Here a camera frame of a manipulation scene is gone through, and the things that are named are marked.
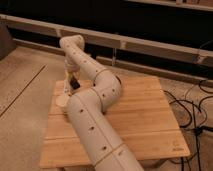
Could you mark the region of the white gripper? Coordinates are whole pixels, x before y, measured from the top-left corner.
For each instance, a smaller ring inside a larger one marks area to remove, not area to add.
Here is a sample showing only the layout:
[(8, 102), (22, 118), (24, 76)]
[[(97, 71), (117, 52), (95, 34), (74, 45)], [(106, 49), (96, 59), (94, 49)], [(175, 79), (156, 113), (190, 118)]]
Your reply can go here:
[(75, 79), (78, 82), (81, 76), (80, 67), (75, 62), (73, 62), (68, 56), (65, 57), (65, 70), (66, 81), (68, 84), (70, 84), (70, 74), (73, 73)]

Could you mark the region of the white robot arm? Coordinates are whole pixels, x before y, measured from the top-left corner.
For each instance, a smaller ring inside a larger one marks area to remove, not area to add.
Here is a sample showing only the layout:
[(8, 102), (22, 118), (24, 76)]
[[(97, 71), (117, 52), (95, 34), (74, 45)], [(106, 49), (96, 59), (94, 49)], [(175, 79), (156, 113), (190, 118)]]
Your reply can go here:
[(81, 35), (60, 39), (67, 62), (80, 67), (93, 86), (74, 93), (67, 115), (96, 171), (144, 171), (103, 113), (120, 98), (119, 78), (84, 52)]

